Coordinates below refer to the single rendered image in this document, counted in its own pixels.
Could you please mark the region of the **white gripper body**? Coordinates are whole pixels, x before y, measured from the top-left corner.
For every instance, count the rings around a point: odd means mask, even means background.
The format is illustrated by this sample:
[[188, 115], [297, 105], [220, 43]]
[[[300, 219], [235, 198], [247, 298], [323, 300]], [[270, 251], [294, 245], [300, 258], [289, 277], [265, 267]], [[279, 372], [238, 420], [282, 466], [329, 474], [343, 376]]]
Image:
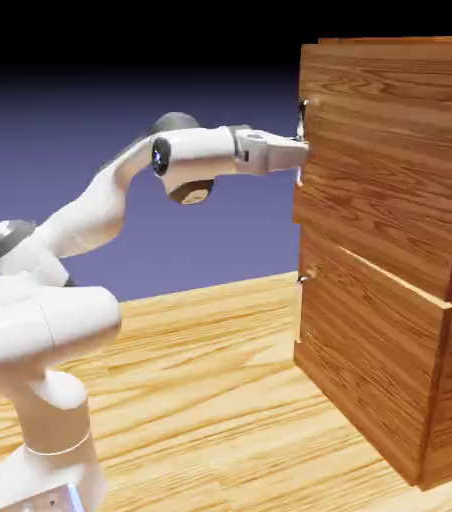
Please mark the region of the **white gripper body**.
[[301, 168], [308, 158], [309, 143], [305, 140], [267, 133], [265, 141], [269, 172]]

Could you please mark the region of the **wooden cabinet door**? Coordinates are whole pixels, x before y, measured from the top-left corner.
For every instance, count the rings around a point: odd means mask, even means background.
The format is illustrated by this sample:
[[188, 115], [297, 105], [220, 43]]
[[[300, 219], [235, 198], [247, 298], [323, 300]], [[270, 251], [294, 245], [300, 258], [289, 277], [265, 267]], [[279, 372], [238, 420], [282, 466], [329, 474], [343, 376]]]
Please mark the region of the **wooden cabinet door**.
[[452, 106], [313, 95], [294, 218], [452, 299]]
[[302, 228], [295, 360], [409, 483], [423, 464], [452, 305]]

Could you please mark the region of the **wooden cabinet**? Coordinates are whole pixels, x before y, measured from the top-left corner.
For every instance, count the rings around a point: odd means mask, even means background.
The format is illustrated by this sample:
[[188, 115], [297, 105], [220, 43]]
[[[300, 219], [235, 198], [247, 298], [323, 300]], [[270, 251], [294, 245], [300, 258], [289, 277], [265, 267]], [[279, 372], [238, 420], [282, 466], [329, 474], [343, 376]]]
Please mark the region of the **wooden cabinet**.
[[303, 46], [298, 367], [410, 484], [452, 480], [452, 36]]

